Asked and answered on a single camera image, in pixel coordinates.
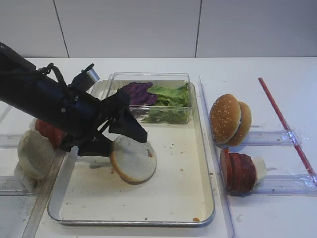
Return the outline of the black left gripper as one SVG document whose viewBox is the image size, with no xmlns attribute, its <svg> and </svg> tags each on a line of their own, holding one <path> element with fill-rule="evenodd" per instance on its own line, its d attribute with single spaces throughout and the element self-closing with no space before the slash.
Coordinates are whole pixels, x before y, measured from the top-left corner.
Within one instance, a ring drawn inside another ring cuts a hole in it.
<svg viewBox="0 0 317 238">
<path fill-rule="evenodd" d="M 65 109 L 65 115 L 70 122 L 62 127 L 66 136 L 60 149 L 69 152 L 77 146 L 78 156 L 109 157 L 112 141 L 103 135 L 108 126 L 109 133 L 146 143 L 148 133 L 126 109 L 130 102 L 128 94 L 118 92 L 109 99 L 99 100 L 87 93 L 100 79 L 93 67 L 94 64 L 90 64 L 67 86 L 70 108 Z"/>
</svg>

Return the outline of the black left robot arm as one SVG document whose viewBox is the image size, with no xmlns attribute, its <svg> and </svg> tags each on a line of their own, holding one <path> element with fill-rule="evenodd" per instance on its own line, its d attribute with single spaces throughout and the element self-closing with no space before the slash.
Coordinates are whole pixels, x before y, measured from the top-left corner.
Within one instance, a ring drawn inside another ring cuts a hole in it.
<svg viewBox="0 0 317 238">
<path fill-rule="evenodd" d="M 0 99 L 64 131 L 63 151 L 77 146 L 79 156 L 107 157 L 112 141 L 105 130 L 145 143 L 148 134 L 129 110 L 129 95 L 119 90 L 99 100 L 88 93 L 97 81 L 92 65 L 66 84 L 53 63 L 38 69 L 9 46 L 0 46 Z"/>
</svg>

